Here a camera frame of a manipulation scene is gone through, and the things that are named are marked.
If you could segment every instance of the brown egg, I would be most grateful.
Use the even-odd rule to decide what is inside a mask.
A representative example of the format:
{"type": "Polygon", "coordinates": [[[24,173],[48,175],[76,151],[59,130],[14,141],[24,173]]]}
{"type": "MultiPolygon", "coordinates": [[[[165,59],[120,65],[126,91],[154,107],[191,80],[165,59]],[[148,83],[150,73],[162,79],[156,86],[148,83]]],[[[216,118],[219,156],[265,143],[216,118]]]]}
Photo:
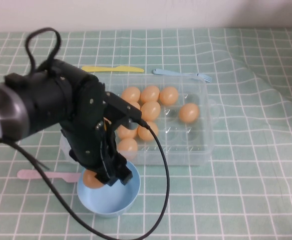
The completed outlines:
{"type": "MultiPolygon", "coordinates": [[[[157,125],[152,121],[148,121],[147,124],[150,126],[152,131],[154,131],[155,135],[158,136],[159,130],[157,125]]],[[[138,127],[138,135],[145,142],[150,142],[154,140],[154,137],[151,135],[150,131],[142,126],[138,127]]]]}
{"type": "Polygon", "coordinates": [[[148,101],[141,107],[141,118],[145,121],[153,121],[160,114],[160,105],[156,101],[148,101]]]}
{"type": "Polygon", "coordinates": [[[158,101],[160,90],[156,86],[148,86],[142,91],[140,95],[140,100],[142,103],[150,102],[150,101],[158,101]]]}
{"type": "Polygon", "coordinates": [[[140,98],[140,90],[135,86],[128,87],[122,92],[121,98],[127,102],[137,102],[140,98]]]}
{"type": "Polygon", "coordinates": [[[160,92],[159,99],[163,105],[173,105],[178,100],[178,90],[173,86],[165,87],[160,92]]]}
{"type": "Polygon", "coordinates": [[[117,134],[120,139],[133,139],[137,136],[138,129],[130,130],[120,125],[117,129],[117,134]]]}
{"type": "Polygon", "coordinates": [[[82,181],[84,185],[90,189],[98,189],[104,186],[95,176],[97,173],[91,170],[85,170],[82,176],[82,181]]]}
{"type": "Polygon", "coordinates": [[[137,155],[138,144],[133,138],[125,138],[117,145],[117,151],[128,160],[132,160],[137,155]]]}
{"type": "Polygon", "coordinates": [[[131,101],[129,102],[131,105],[133,105],[135,108],[139,109],[140,110],[140,105],[139,103],[137,103],[136,101],[131,101]]]}
{"type": "Polygon", "coordinates": [[[199,117],[199,107],[194,103],[183,105],[179,111],[179,118],[184,123],[193,123],[199,117]]]}

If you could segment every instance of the bolt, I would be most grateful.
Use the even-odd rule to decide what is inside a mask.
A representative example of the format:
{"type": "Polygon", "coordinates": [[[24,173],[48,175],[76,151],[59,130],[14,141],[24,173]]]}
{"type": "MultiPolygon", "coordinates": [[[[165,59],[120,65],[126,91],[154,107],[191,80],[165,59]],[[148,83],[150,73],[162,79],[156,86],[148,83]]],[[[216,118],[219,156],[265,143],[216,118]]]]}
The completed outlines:
{"type": "Polygon", "coordinates": [[[103,126],[103,122],[102,121],[100,121],[98,124],[97,124],[97,126],[96,126],[96,129],[98,130],[100,127],[102,127],[103,126]]]}

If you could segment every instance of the clear plastic egg tray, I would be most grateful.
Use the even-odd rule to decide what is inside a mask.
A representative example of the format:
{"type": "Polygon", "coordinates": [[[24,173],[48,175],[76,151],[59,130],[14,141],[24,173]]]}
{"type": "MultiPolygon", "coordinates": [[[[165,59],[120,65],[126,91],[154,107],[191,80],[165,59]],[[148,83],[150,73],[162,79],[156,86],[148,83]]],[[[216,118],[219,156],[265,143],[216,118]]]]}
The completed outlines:
{"type": "MultiPolygon", "coordinates": [[[[163,147],[169,165],[200,165],[209,160],[214,148],[212,119],[206,83],[198,77],[156,76],[156,75],[106,75],[98,78],[106,89],[117,95],[135,86],[142,92],[147,86],[155,85],[160,90],[172,86],[178,90],[178,101],[172,106],[161,105],[159,117],[154,120],[159,129],[158,139],[163,147]],[[179,109],[187,103],[195,103],[200,109],[197,121],[185,124],[179,120],[179,109]]],[[[155,141],[145,142],[138,136],[137,156],[131,160],[135,165],[162,165],[162,157],[155,141]]],[[[62,136],[61,148],[67,159],[70,146],[62,136]]]]}

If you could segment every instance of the yellow knife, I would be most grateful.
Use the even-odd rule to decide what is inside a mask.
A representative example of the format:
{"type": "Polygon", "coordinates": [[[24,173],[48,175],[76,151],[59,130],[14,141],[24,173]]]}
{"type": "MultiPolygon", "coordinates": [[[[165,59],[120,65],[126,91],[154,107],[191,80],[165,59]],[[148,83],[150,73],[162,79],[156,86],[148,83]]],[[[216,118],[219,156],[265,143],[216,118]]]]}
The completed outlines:
{"type": "Polygon", "coordinates": [[[143,73],[145,70],[134,66],[117,66],[117,67],[103,67],[103,66],[83,66],[86,72],[135,72],[143,73]]]}

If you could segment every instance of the blue bowl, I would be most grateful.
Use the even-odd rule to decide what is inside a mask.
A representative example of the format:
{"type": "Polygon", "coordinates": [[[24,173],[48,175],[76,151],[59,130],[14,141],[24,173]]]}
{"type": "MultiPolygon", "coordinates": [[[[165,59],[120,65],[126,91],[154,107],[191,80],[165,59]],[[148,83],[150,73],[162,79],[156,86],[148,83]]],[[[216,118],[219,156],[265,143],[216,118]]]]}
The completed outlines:
{"type": "Polygon", "coordinates": [[[132,171],[132,179],[126,185],[118,180],[113,186],[105,185],[91,189],[84,185],[81,173],[77,183],[77,194],[81,203],[90,211],[104,218],[117,217],[127,212],[135,201],[140,190],[140,175],[136,167],[127,162],[132,171]]]}

